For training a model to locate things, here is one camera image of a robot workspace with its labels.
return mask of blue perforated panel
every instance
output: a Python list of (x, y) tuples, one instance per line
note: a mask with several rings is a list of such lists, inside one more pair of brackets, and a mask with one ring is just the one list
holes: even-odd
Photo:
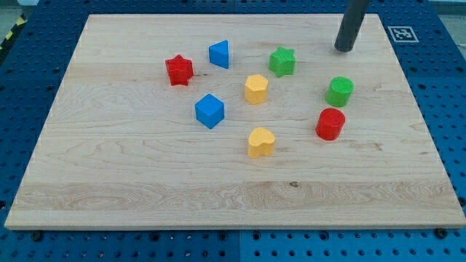
[[(1, 224), (88, 14), (341, 13), (346, 2), (42, 0), (0, 67)], [(377, 0), (369, 12), (378, 13), (387, 30), (464, 206), (466, 62), (426, 1)], [(390, 26), (411, 27), (419, 42), (397, 41)], [(465, 229), (11, 232), (1, 227), (0, 261), (466, 261), (465, 243)]]

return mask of red star block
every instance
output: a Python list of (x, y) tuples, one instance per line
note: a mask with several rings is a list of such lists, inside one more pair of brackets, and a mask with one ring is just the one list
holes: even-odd
[(177, 84), (188, 85), (188, 80), (193, 77), (192, 61), (184, 59), (181, 55), (165, 61), (168, 77), (172, 86)]

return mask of yellow pentagon block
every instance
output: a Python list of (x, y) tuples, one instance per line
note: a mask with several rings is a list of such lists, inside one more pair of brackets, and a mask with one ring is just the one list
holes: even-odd
[(248, 144), (248, 156), (250, 158), (270, 156), (274, 153), (275, 136), (267, 129), (257, 127), (250, 133)]
[(245, 99), (253, 105), (265, 102), (268, 85), (269, 80), (261, 75), (248, 76), (245, 84)]

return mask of blue block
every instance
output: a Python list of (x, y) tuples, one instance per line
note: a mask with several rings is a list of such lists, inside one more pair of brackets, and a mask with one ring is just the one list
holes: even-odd
[(196, 103), (196, 119), (209, 129), (213, 129), (224, 117), (224, 103), (207, 94)]
[(209, 61), (217, 66), (225, 69), (229, 68), (229, 51), (228, 41), (224, 40), (220, 43), (209, 47)]

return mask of plastic block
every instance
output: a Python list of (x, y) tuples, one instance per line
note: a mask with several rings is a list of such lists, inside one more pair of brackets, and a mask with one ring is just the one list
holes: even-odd
[(224, 117), (224, 103), (207, 94), (195, 105), (196, 119), (209, 129), (213, 129)]
[(348, 104), (354, 84), (346, 77), (338, 76), (332, 79), (325, 99), (332, 106), (342, 107)]
[(228, 41), (224, 40), (209, 47), (210, 63), (222, 68), (229, 68)]
[(292, 75), (295, 63), (294, 49), (278, 47), (277, 51), (270, 55), (269, 70), (274, 71), (277, 77)]
[(323, 140), (335, 140), (340, 136), (345, 122), (344, 114), (336, 108), (327, 108), (320, 112), (319, 122), (315, 128)]
[(248, 144), (248, 156), (250, 158), (271, 156), (274, 153), (275, 136), (267, 129), (257, 127), (250, 133)]
[(261, 75), (248, 76), (245, 84), (245, 99), (252, 104), (265, 102), (268, 85), (269, 80)]
[(188, 80), (193, 77), (192, 61), (184, 59), (181, 55), (165, 61), (168, 77), (172, 86), (182, 84), (187, 86)]

